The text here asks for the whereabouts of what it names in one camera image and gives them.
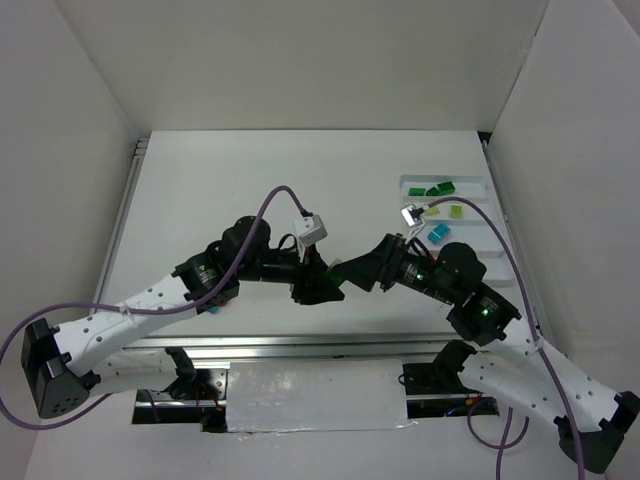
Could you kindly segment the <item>blue oval lego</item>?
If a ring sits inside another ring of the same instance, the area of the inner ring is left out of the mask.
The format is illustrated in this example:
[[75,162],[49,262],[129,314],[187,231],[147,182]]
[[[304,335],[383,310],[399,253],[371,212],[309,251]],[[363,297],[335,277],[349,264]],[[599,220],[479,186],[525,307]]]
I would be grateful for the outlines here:
[[440,245],[451,236],[451,228],[446,224],[435,226],[427,235],[427,239],[433,245]]

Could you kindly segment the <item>dark green square lego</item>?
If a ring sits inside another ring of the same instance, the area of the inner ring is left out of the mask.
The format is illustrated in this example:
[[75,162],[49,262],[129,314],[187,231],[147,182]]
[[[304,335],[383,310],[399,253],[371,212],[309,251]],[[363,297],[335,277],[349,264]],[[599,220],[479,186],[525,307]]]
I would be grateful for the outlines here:
[[414,197],[414,196],[424,196],[425,192],[426,192],[425,188],[411,187],[408,190],[408,195],[412,196],[412,197]]

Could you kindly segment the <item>lime square lego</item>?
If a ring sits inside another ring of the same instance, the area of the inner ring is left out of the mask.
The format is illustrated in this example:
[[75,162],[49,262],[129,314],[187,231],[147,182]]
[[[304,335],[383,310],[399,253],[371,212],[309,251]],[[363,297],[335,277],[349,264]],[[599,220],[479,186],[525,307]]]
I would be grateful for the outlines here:
[[462,205],[451,205],[449,217],[451,219],[462,219],[464,217],[464,207]]

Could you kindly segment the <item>dark green curved lego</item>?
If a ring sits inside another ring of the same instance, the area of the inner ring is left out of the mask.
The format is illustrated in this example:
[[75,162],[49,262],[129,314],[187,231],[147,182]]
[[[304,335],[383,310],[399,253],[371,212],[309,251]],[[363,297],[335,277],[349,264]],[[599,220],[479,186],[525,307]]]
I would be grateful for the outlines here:
[[453,195],[456,192],[456,186],[453,182],[442,182],[436,185],[437,195],[446,196]]

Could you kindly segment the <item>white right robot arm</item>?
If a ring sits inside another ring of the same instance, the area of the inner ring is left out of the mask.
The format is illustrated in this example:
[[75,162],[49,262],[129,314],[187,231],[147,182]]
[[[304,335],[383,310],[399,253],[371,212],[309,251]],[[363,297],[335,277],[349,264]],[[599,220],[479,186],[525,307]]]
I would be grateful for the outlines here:
[[562,452],[585,470],[607,470],[639,415],[638,396],[598,382],[532,333],[518,309],[484,283],[486,267],[469,245],[449,243],[431,259],[388,234],[332,270],[365,291],[402,285],[450,306],[447,319],[460,338],[445,350],[454,356],[455,379],[556,428]]

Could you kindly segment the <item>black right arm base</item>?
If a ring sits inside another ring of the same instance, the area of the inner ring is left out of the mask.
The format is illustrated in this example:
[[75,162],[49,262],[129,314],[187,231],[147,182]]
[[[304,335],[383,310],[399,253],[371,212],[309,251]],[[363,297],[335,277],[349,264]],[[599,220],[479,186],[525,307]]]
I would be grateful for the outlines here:
[[479,391],[465,387],[459,379],[463,363],[476,350],[453,340],[432,362],[405,363],[398,382],[407,396],[409,419],[454,418],[467,415],[497,415],[496,401]]

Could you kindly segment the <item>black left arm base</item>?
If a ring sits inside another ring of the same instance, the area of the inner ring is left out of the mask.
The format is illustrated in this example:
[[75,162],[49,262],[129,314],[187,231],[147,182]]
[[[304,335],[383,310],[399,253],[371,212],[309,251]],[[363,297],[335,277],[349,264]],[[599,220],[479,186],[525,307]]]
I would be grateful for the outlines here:
[[186,351],[168,347],[177,378],[161,390],[138,390],[134,425],[197,425],[206,433],[226,433],[229,370],[197,369]]

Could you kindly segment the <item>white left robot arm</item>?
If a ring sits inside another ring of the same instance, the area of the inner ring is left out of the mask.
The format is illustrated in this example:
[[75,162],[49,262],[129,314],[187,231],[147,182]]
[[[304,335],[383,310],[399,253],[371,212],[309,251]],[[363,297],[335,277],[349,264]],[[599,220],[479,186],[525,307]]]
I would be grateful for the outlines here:
[[343,300],[316,248],[326,235],[320,216],[307,214],[294,222],[294,246],[271,247],[269,224],[245,216],[112,311],[96,310],[58,326],[38,318],[25,329],[21,365],[39,417],[54,419],[92,396],[129,388],[185,394],[197,372],[183,349],[136,352],[129,345],[227,303],[243,281],[287,284],[292,300],[304,306]]

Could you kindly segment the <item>white compartment tray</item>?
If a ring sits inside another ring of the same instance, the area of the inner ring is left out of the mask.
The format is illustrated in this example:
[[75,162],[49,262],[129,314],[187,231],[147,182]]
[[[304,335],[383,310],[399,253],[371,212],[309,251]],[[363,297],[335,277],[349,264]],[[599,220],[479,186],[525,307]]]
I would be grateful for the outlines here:
[[[425,229],[418,235],[420,241],[433,254],[438,255],[441,248],[451,242],[470,245],[479,260],[487,267],[484,282],[493,288],[509,287],[515,284],[515,275],[504,248],[493,232],[498,229],[507,237],[504,217],[494,195],[492,184],[483,176],[460,175],[403,175],[400,177],[400,194],[404,205],[414,204],[424,207],[435,200],[429,196],[409,196],[411,187],[425,188],[426,191],[442,182],[451,181],[456,186],[454,196],[465,198],[477,205],[485,215],[484,220],[472,207],[460,201],[447,201],[438,205],[440,214],[425,219]],[[464,217],[451,219],[451,205],[462,205]],[[433,245],[427,239],[428,233],[437,225],[446,224],[452,232],[451,236],[440,245]]]

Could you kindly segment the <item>silver tape sheet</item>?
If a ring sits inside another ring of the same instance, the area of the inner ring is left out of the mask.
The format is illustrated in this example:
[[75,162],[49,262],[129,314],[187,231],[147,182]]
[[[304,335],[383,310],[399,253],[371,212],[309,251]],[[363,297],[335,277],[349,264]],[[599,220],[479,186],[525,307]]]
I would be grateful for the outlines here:
[[399,360],[233,363],[230,432],[395,430],[409,426]]

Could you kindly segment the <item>aluminium table rail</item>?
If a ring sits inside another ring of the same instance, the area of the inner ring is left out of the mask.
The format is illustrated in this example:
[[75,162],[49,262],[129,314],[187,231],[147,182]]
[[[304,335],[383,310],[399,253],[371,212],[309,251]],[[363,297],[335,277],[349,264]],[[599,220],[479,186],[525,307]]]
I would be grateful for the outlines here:
[[457,337],[447,333],[326,334],[299,336],[155,336],[126,348],[143,351],[182,348],[197,361],[275,358],[410,357],[437,354]]

